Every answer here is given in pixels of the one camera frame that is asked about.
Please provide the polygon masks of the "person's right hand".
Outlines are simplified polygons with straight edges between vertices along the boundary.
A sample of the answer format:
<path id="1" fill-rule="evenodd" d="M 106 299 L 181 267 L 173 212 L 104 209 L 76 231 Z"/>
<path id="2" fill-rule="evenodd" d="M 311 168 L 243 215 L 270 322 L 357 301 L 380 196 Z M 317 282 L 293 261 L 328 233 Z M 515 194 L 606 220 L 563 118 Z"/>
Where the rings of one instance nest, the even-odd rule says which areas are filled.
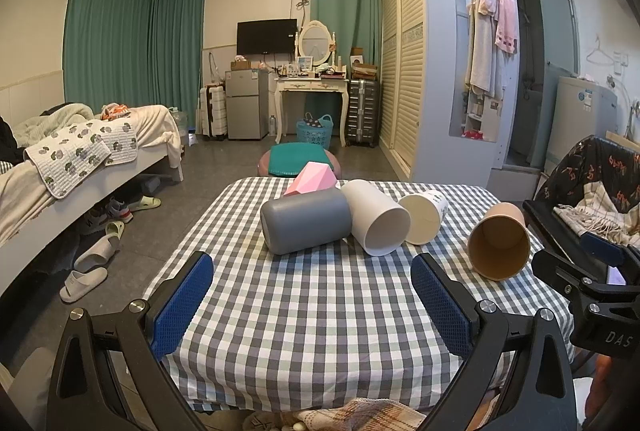
<path id="1" fill-rule="evenodd" d="M 613 359 L 605 355 L 599 355 L 596 360 L 596 372 L 592 379 L 589 395 L 586 399 L 585 415 L 587 419 L 593 418 L 603 407 L 611 394 L 608 384 L 608 376 L 612 370 Z"/>

